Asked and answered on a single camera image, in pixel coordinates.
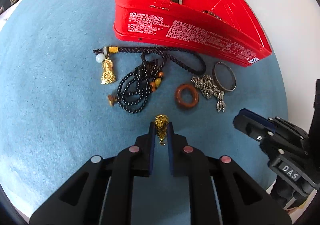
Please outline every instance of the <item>silver bracelet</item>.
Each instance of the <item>silver bracelet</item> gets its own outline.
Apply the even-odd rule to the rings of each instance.
[[[223,87],[221,85],[221,83],[219,82],[218,78],[217,78],[217,75],[216,75],[216,69],[217,69],[217,65],[223,65],[224,67],[226,67],[228,69],[228,71],[231,73],[231,76],[233,77],[233,85],[231,87],[231,89],[227,89],[225,87]],[[236,79],[236,75],[234,74],[234,72],[231,70],[231,68],[226,65],[224,62],[217,62],[214,67],[212,68],[212,76],[213,76],[213,79],[216,83],[216,85],[222,90],[222,91],[234,91],[236,86],[237,86],[237,79]]]

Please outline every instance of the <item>white backdrop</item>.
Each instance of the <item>white backdrop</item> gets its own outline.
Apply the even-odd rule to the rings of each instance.
[[[316,0],[246,0],[279,62],[289,121],[309,131],[320,79],[320,7]]]

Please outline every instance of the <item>red tin box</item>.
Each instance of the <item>red tin box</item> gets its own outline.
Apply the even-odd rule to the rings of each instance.
[[[271,54],[244,0],[116,0],[114,31],[124,41],[182,47],[249,66]]]

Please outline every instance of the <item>gold pendant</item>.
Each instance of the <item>gold pendant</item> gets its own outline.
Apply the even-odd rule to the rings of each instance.
[[[113,63],[109,59],[109,55],[102,62],[102,77],[101,84],[110,84],[116,81],[116,76],[112,70]]]
[[[165,145],[165,137],[167,136],[167,125],[169,123],[169,118],[166,115],[156,116],[156,130],[157,136],[160,139],[160,145]]]

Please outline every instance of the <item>pink dot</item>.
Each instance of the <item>pink dot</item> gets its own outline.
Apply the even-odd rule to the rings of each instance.
[[[137,153],[137,152],[139,152],[139,147],[138,146],[130,146],[129,151],[131,153]]]
[[[185,153],[192,153],[192,152],[193,152],[193,147],[191,147],[191,146],[185,146],[185,147],[183,148],[183,151],[184,151]]]
[[[221,162],[225,163],[225,164],[229,164],[231,162],[231,158],[230,156],[223,156],[221,157]]]

